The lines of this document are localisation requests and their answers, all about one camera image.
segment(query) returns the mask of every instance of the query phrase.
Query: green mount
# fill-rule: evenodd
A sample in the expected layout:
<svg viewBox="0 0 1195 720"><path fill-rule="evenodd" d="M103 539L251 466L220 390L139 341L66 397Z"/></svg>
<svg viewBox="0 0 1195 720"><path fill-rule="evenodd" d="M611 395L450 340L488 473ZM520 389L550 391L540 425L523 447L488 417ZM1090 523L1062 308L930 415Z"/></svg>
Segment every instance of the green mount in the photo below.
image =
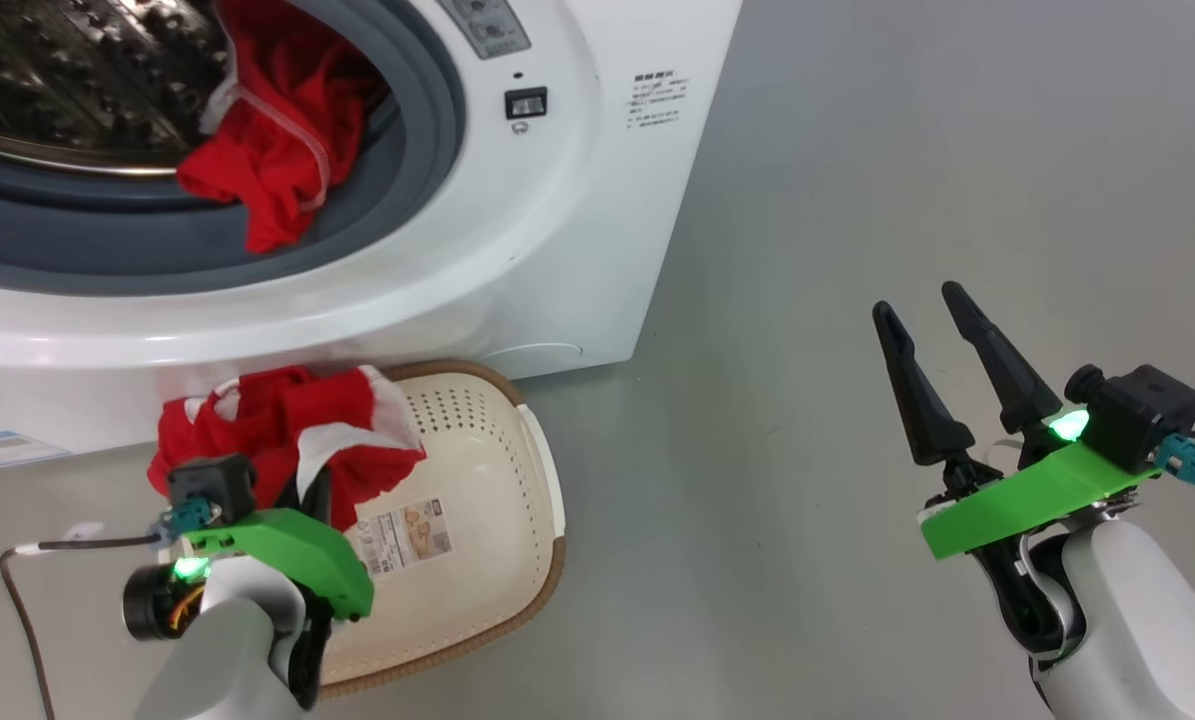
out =
<svg viewBox="0 0 1195 720"><path fill-rule="evenodd" d="M963 498L921 523L936 560L1049 525L1160 473L1132 475L1080 442Z"/></svg>
<svg viewBox="0 0 1195 720"><path fill-rule="evenodd" d="M226 528L188 533L200 555L244 552L326 598L339 620L368 619L374 583L353 544L327 524L289 509L257 510Z"/></svg>

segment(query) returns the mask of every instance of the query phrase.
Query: control panel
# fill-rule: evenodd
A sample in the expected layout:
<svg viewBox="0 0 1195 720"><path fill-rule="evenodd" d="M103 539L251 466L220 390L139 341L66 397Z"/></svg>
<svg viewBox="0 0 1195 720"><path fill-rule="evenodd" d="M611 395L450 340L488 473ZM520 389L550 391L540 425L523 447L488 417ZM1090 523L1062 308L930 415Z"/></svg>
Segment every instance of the control panel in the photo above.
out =
<svg viewBox="0 0 1195 720"><path fill-rule="evenodd" d="M441 0L441 4L464 31L478 59L497 59L531 47L531 38L507 0Z"/></svg>

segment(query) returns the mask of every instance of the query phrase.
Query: laundry basket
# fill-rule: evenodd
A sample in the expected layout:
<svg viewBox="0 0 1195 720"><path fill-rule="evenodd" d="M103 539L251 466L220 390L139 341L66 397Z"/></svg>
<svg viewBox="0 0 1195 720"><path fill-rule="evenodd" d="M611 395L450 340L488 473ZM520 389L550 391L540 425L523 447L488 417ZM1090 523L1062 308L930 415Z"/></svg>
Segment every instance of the laundry basket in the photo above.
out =
<svg viewBox="0 0 1195 720"><path fill-rule="evenodd" d="M428 460L361 503L345 535L376 593L337 628L321 696L363 691L465 656L528 623L565 561L560 486L538 420L507 379L460 361L385 370L409 396Z"/></svg>

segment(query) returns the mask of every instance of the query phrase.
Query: red cloth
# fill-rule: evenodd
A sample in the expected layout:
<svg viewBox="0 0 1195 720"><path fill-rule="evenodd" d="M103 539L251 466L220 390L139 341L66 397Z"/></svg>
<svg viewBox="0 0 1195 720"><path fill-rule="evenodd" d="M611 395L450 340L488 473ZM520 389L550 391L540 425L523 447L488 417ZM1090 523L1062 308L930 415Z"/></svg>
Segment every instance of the red cloth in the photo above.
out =
<svg viewBox="0 0 1195 720"><path fill-rule="evenodd" d="M397 414L405 414L400 423ZM404 437L374 433L386 418L392 429L385 432ZM358 503L397 487L427 456L413 430L397 430L412 427L407 419L405 393L373 368L326 379L314 379L300 367L243 375L209 396L183 398L163 407L148 479L157 492L168 496L166 476L177 466L196 457L241 453L255 466L255 501L261 509L271 507L295 476L300 437L312 427L321 433L319 447L339 448L327 461L331 524L345 530L356 523ZM363 436L354 427L370 430L374 436ZM391 447L361 445L363 442ZM313 475L318 469L305 468Z"/></svg>
<svg viewBox="0 0 1195 720"><path fill-rule="evenodd" d="M246 250L268 252L299 241L327 189L349 177L364 103L384 79L349 41L295 6L217 0L216 8L239 99L178 179L206 199L245 202Z"/></svg>

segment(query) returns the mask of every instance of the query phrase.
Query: concrete floor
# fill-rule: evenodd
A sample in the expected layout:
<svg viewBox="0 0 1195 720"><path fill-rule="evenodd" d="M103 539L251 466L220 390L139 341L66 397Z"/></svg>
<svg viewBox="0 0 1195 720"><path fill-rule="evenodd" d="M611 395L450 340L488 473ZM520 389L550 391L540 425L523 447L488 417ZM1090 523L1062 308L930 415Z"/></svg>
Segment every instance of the concrete floor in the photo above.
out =
<svg viewBox="0 0 1195 720"><path fill-rule="evenodd" d="M523 382L565 493L559 592L323 716L1046 716L980 571L923 549L939 473L908 460L868 319L899 308L987 445L949 278L1055 387L1087 361L1195 384L1195 4L749 0L637 356ZM131 529L146 457L0 473L0 550ZM1195 583L1195 493L1144 500ZM22 565L62 719L129 716L161 664L84 599L140 560ZM35 713L0 587L0 716Z"/></svg>

